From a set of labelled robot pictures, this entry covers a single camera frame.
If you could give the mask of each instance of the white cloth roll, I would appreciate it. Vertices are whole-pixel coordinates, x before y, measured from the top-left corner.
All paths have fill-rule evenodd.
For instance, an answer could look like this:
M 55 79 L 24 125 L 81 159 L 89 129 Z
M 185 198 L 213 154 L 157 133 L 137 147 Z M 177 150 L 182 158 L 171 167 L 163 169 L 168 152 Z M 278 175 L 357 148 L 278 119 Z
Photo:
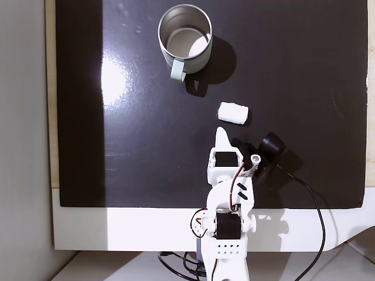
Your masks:
M 247 120 L 247 115 L 248 107 L 228 102 L 222 102 L 217 111 L 218 119 L 242 125 Z

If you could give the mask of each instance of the metal mug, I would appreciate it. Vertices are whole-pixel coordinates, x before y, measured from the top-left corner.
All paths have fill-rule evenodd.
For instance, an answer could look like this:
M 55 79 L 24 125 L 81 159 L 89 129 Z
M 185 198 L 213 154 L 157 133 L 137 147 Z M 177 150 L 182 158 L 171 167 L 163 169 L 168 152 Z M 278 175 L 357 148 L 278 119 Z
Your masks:
M 159 22 L 158 36 L 173 80 L 183 82 L 186 74 L 201 70 L 209 61 L 211 21 L 196 6 L 182 4 L 166 11 Z

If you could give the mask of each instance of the mug rim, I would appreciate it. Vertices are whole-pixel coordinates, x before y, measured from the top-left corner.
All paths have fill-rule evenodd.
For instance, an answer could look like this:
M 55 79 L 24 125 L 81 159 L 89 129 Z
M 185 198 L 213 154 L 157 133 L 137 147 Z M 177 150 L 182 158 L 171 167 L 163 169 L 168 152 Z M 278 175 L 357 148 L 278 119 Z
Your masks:
M 175 8 L 177 8 L 177 7 L 181 7 L 181 6 L 192 7 L 192 8 L 197 9 L 198 11 L 200 11 L 202 14 L 204 14 L 204 16 L 206 17 L 206 19 L 207 19 L 207 21 L 208 21 L 208 23 L 209 23 L 209 26 L 210 26 L 210 39 L 207 41 L 207 45 L 206 45 L 206 47 L 205 47 L 200 53 L 198 53 L 198 54 L 196 54 L 196 55 L 194 55 L 194 56 L 192 56 L 192 57 L 178 57 L 178 56 L 175 56 L 174 54 L 172 54 L 170 51 L 168 51 L 168 50 L 166 49 L 166 47 L 164 46 L 164 44 L 162 43 L 161 38 L 160 38 L 160 27 L 161 27 L 161 25 L 162 25 L 162 21 L 163 21 L 163 19 L 165 18 L 165 16 L 166 16 L 166 15 L 167 15 L 172 9 L 175 9 Z M 192 5 L 192 4 L 180 4 L 180 5 L 176 5 L 176 6 L 173 6 L 173 7 L 169 8 L 169 9 L 164 13 L 164 15 L 162 16 L 162 18 L 160 19 L 159 27 L 158 27 L 158 37 L 159 37 L 159 43 L 160 43 L 160 46 L 162 46 L 162 47 L 163 47 L 163 50 L 164 50 L 168 55 L 170 55 L 171 57 L 173 57 L 174 59 L 180 59 L 180 60 L 183 60 L 183 61 L 193 60 L 193 59 L 195 59 L 195 58 L 201 56 L 201 55 L 207 50 L 207 48 L 209 47 L 209 45 L 211 44 L 212 37 L 213 37 L 213 35 L 212 35 L 212 25 L 211 25 L 211 20 L 210 20 L 209 16 L 205 13 L 205 11 L 202 10 L 202 9 L 200 9 L 200 8 L 197 7 L 197 6 L 194 6 L 194 5 Z

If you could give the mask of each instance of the black stripe marking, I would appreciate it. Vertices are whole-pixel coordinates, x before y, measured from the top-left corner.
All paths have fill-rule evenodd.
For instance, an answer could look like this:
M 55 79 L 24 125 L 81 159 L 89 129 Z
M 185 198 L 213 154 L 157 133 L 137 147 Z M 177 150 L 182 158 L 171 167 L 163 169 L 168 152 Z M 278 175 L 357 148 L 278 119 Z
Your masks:
M 247 196 L 243 194 L 242 192 L 238 192 L 239 196 L 241 196 L 243 199 L 247 200 Z
M 243 189 L 243 190 L 247 190 L 247 188 L 246 188 L 246 186 L 244 186 L 242 183 L 237 183 L 237 185 L 241 188 L 241 189 Z

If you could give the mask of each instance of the gray wall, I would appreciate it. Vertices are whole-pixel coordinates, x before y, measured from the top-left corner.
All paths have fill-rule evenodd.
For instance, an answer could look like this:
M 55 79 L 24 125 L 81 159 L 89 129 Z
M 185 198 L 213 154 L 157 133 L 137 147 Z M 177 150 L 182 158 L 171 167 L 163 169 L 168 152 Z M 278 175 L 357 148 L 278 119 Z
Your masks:
M 50 213 L 44 0 L 0 1 L 0 280 L 48 280 Z

